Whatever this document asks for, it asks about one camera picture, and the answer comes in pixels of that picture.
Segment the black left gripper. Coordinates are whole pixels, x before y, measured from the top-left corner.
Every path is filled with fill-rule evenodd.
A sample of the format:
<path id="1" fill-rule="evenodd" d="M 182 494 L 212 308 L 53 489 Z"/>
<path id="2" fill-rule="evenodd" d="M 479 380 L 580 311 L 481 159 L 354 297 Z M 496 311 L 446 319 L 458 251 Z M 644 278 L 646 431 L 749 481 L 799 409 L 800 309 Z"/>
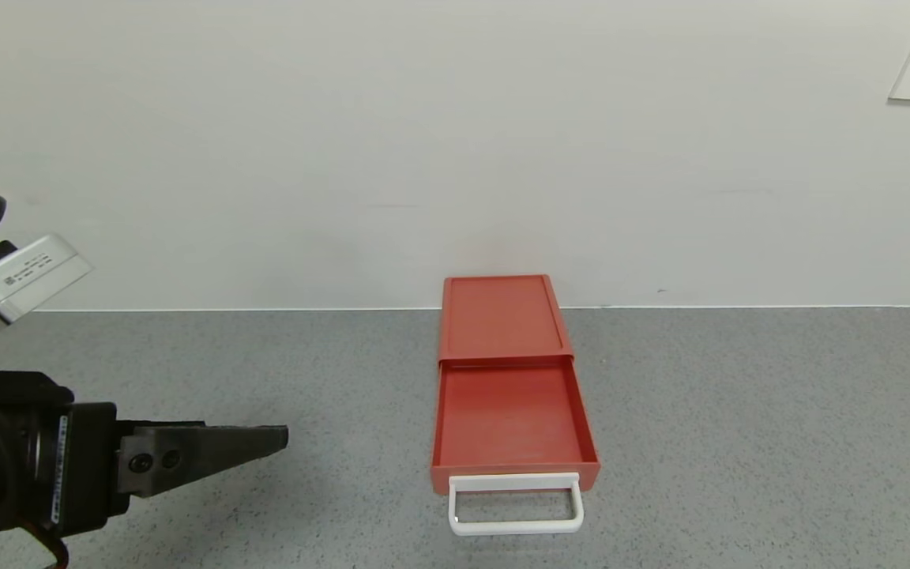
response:
<path id="1" fill-rule="evenodd" d="M 115 405 L 78 404 L 46 375 L 0 375 L 0 533 L 22 522 L 58 539 L 93 532 L 126 510 L 116 493 L 154 497 L 289 442 L 286 425 L 119 424 L 117 447 Z"/>

